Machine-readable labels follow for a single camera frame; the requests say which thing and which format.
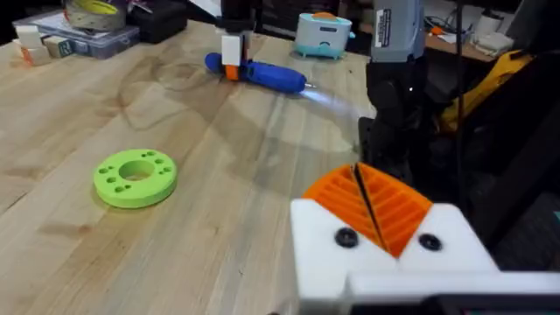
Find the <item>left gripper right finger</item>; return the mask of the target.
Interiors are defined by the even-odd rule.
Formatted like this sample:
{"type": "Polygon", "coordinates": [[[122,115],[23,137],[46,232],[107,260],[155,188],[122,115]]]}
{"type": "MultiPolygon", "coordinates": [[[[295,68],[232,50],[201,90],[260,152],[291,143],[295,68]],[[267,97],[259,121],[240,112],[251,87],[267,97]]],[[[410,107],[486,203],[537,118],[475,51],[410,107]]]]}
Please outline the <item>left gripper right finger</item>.
{"type": "Polygon", "coordinates": [[[465,216],[363,163],[355,166],[380,246],[401,270],[497,272],[465,216]]]}

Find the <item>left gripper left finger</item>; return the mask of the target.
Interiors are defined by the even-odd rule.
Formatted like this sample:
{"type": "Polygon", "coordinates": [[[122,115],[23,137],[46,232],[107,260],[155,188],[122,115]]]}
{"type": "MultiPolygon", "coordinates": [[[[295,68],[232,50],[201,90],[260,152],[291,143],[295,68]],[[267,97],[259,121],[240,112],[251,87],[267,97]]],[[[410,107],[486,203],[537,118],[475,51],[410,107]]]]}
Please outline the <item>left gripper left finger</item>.
{"type": "Polygon", "coordinates": [[[351,275],[397,270],[396,259],[378,246],[355,171],[344,164],[290,203],[296,314],[341,314],[351,275]]]}

